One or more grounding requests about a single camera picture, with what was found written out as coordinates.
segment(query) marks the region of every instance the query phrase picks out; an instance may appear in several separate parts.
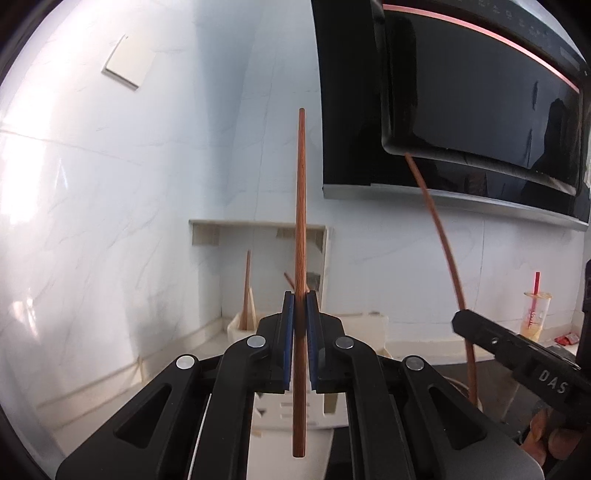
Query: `red straw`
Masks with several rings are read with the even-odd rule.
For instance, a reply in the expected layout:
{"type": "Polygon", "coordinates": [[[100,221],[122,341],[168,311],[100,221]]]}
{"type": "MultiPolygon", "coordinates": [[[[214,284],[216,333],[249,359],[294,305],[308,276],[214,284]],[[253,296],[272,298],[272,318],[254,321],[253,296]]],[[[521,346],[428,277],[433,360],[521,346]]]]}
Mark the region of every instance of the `red straw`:
{"type": "Polygon", "coordinates": [[[535,280],[534,280],[534,297],[531,299],[530,318],[527,322],[528,328],[530,328],[531,325],[534,323],[535,302],[537,300],[537,296],[538,296],[539,291],[540,291],[540,272],[536,272],[535,273],[535,280]]]}
{"type": "Polygon", "coordinates": [[[534,295],[537,295],[540,291],[540,272],[535,273],[535,281],[534,281],[534,295]]]}

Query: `pink light strip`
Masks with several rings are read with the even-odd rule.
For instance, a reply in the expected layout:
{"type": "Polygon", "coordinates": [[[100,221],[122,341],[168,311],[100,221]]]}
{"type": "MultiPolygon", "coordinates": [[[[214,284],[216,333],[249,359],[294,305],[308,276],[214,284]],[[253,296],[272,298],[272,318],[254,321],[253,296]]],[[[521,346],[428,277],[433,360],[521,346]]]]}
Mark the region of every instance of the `pink light strip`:
{"type": "Polygon", "coordinates": [[[501,37],[500,35],[498,35],[494,32],[491,32],[490,30],[487,30],[486,28],[482,28],[482,27],[479,27],[478,25],[464,22],[463,20],[459,20],[458,18],[449,17],[448,15],[438,14],[435,12],[430,12],[428,10],[421,10],[419,8],[403,7],[401,5],[384,4],[384,10],[391,10],[393,12],[403,12],[406,14],[416,14],[416,15],[421,15],[423,17],[436,18],[437,20],[443,20],[444,22],[449,22],[449,23],[453,23],[455,25],[459,25],[461,27],[469,28],[470,30],[474,30],[478,33],[482,33],[483,35],[486,35],[487,37],[494,38],[495,40],[498,40],[501,43],[504,43],[505,45],[508,45],[509,47],[516,49],[517,51],[520,51],[523,55],[527,55],[532,60],[535,60],[540,65],[542,65],[543,67],[545,67],[546,69],[548,69],[549,71],[554,73],[560,80],[562,80],[564,83],[566,83],[575,92],[579,93],[579,88],[573,82],[571,82],[567,77],[565,77],[558,70],[556,70],[552,65],[550,65],[548,62],[542,60],[540,57],[533,54],[529,50],[526,50],[525,48],[518,45],[517,43],[512,42],[511,40],[507,40],[505,37],[501,37]]]}

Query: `wooden dowel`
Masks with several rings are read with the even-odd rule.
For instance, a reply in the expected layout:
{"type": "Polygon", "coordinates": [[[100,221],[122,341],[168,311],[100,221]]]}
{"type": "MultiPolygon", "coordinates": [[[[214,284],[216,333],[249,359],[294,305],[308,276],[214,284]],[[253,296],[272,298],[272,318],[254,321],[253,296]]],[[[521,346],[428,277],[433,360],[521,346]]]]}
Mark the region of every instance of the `wooden dowel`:
{"type": "Polygon", "coordinates": [[[295,194],[295,339],[293,386],[293,456],[306,455],[306,113],[300,108],[295,194]]]}
{"type": "Polygon", "coordinates": [[[240,315],[240,330],[248,328],[248,289],[251,278],[251,251],[246,253],[246,275],[244,278],[244,299],[242,301],[242,314],[240,315]]]}
{"type": "MultiPolygon", "coordinates": [[[[423,175],[421,175],[421,172],[419,171],[417,164],[414,162],[412,156],[410,156],[409,153],[405,153],[404,158],[408,163],[408,168],[410,168],[411,172],[413,172],[415,181],[421,188],[423,198],[425,199],[425,203],[427,204],[427,209],[431,213],[431,217],[433,217],[433,223],[435,223],[435,228],[437,229],[437,233],[439,234],[439,239],[441,240],[443,252],[445,253],[445,258],[447,260],[447,267],[449,268],[449,272],[452,276],[453,288],[456,292],[457,298],[457,307],[459,310],[465,310],[466,299],[464,298],[464,292],[462,290],[462,284],[460,282],[460,275],[457,272],[457,265],[456,261],[453,258],[452,248],[449,245],[447,235],[445,234],[445,230],[443,229],[443,225],[441,224],[441,219],[439,218],[439,214],[437,213],[435,202],[433,201],[433,198],[431,198],[431,194],[429,193],[429,190],[427,190],[427,184],[425,184],[423,175]]],[[[466,347],[466,360],[468,366],[469,399],[470,402],[472,402],[472,404],[476,408],[478,408],[478,380],[476,378],[476,358],[474,355],[474,345],[468,342],[468,340],[464,340],[464,345],[466,347]]]]}
{"type": "MultiPolygon", "coordinates": [[[[296,285],[294,284],[294,281],[291,279],[289,273],[287,272],[283,272],[283,276],[285,277],[285,279],[287,280],[287,283],[290,285],[291,289],[293,291],[296,291],[296,285]]],[[[310,291],[310,287],[306,284],[306,292],[310,291]]]]}
{"type": "Polygon", "coordinates": [[[258,322],[256,320],[255,297],[252,294],[252,288],[248,288],[248,304],[251,308],[251,314],[248,316],[247,328],[249,330],[256,330],[258,322]]]}

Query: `light switch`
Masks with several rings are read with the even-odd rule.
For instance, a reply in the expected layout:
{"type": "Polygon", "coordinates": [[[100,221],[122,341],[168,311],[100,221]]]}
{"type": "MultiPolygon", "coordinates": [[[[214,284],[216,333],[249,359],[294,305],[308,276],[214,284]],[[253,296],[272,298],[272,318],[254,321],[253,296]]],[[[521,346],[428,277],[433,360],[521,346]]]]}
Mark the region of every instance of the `light switch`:
{"type": "Polygon", "coordinates": [[[125,80],[136,89],[142,85],[155,56],[141,38],[124,35],[103,71],[125,80]]]}

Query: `silver screw head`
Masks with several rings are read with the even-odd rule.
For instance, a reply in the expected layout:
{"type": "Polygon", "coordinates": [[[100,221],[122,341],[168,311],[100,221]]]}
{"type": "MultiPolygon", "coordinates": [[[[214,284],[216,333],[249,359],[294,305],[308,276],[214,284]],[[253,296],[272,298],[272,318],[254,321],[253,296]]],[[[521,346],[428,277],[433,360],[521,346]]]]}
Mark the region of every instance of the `silver screw head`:
{"type": "Polygon", "coordinates": [[[347,350],[347,348],[351,348],[353,346],[353,339],[351,337],[338,337],[335,340],[335,345],[339,348],[347,350]]]}
{"type": "Polygon", "coordinates": [[[407,367],[410,370],[414,370],[415,372],[422,370],[425,366],[425,362],[423,362],[423,359],[419,358],[417,356],[408,357],[406,363],[407,363],[407,367]]]}
{"type": "Polygon", "coordinates": [[[195,359],[191,355],[183,355],[177,358],[177,367],[181,370],[186,370],[195,365],[195,359]]]}
{"type": "Polygon", "coordinates": [[[261,335],[253,335],[251,337],[248,337],[246,344],[252,348],[260,348],[262,346],[265,346],[265,337],[261,335]]]}

